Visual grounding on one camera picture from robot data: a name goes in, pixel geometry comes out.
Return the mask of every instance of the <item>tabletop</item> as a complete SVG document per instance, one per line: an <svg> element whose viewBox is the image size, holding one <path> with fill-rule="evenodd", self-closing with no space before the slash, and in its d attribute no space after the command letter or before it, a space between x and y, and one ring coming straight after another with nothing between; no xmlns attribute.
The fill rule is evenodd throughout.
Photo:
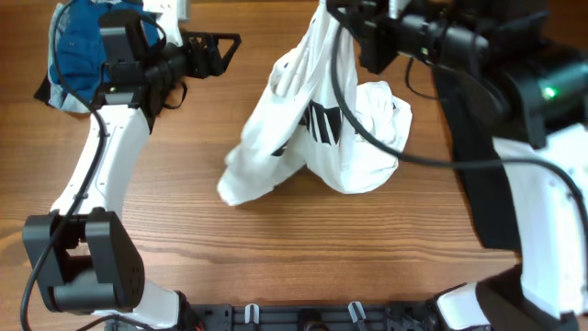
<svg viewBox="0 0 588 331"><path fill-rule="evenodd" d="M32 98L47 70L56 1L0 2L0 330L18 326L30 273L21 240L28 215L49 211L72 174L89 127ZM588 3L552 1L549 35L586 48ZM184 105L164 110L141 152L122 222L146 276L192 303L260 304L422 300L519 263L485 250L456 175L400 164L382 187L343 195L301 170L258 200L225 205L216 185L224 156L263 92L273 63L296 47L316 1L199 1L188 30L237 32L243 44L221 77L187 79ZM406 58L383 76L358 67L360 83L384 79L412 106L406 151L449 159L450 139L435 101L404 87ZM413 87L434 94L416 64ZM171 96L178 101L181 93ZM51 314L37 289L33 329L73 329L92 317Z"/></svg>

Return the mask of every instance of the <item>robotic arm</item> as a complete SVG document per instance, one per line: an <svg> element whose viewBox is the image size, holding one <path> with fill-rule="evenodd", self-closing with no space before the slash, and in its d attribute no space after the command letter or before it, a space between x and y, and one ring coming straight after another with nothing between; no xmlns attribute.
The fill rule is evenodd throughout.
<svg viewBox="0 0 588 331"><path fill-rule="evenodd" d="M586 191L588 154L582 151L588 132L582 122L588 118L588 68L578 51L541 37L545 3L327 1L359 42L361 64L370 72L380 73L400 53L433 68L456 159L547 160ZM45 305L53 312L126 316L143 328L295 330L303 307L190 306L181 293L145 280L139 252L119 220L132 169L170 86L186 75L222 74L239 36L184 32L181 43L154 51L146 46L135 12L104 15L100 27L111 80L98 88L93 104L106 123L107 147L39 274ZM218 39L233 40L224 56ZM98 145L98 130L92 119L82 156L52 212L27 219L23 240L31 263L71 206ZM426 302L314 307L331 331L577 329L575 315L588 309L587 224L586 211L578 210L568 187L534 165L508 165L491 176L463 172L461 180L484 245L517 250L525 263ZM481 193L490 185L497 185L497 194ZM496 214L487 215L488 208L504 211L504 217L492 218ZM514 240L496 244L488 239L493 237L488 228L514 234ZM79 242L87 242L90 256L67 254Z"/></svg>

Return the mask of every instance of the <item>green light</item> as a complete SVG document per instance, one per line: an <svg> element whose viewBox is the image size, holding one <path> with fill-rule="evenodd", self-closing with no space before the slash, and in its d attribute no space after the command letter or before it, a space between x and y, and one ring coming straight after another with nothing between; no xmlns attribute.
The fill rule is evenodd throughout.
<svg viewBox="0 0 588 331"><path fill-rule="evenodd" d="M557 94L558 94L558 91L556 91L555 89L553 89L551 87L546 87L543 89L543 97L545 99L554 98Z"/></svg>

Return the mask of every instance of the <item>blue cloth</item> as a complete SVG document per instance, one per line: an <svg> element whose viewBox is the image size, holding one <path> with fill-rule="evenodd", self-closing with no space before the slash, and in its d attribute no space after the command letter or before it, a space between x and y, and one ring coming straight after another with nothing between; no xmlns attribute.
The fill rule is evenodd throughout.
<svg viewBox="0 0 588 331"><path fill-rule="evenodd" d="M124 2L112 5L78 0L69 7L70 21L57 43L57 59L69 86L88 102L100 83L100 66L107 59L98 19L110 11L121 9L134 9L139 14L146 14L141 5ZM143 24L143 27L147 41L153 45L159 38L157 28L151 24ZM53 82L61 83L54 65L51 65L49 73Z"/></svg>

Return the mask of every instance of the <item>wooden table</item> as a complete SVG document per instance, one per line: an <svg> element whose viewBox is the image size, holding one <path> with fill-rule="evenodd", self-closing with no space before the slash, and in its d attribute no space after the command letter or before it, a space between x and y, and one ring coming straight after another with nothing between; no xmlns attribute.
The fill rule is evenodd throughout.
<svg viewBox="0 0 588 331"><path fill-rule="evenodd" d="M32 98L47 69L54 3L0 3L0 330L18 328L30 272L23 222L61 194L89 125ZM585 48L586 2L552 3L549 32ZM187 29L238 32L243 45L224 76L187 80L184 106L163 112L143 148L123 222L147 277L192 303L386 302L425 299L517 263L513 253L481 248L456 176L446 170L401 164L383 187L355 196L304 170L262 199L222 203L223 158L239 142L274 61L298 44L315 8L314 1L192 5ZM440 108L404 87L406 63L399 58L383 76L413 107L406 151L448 159ZM358 73L362 83L379 80ZM434 93L421 64L413 86ZM29 311L34 329L73 329L92 319L50 314L37 289Z"/></svg>

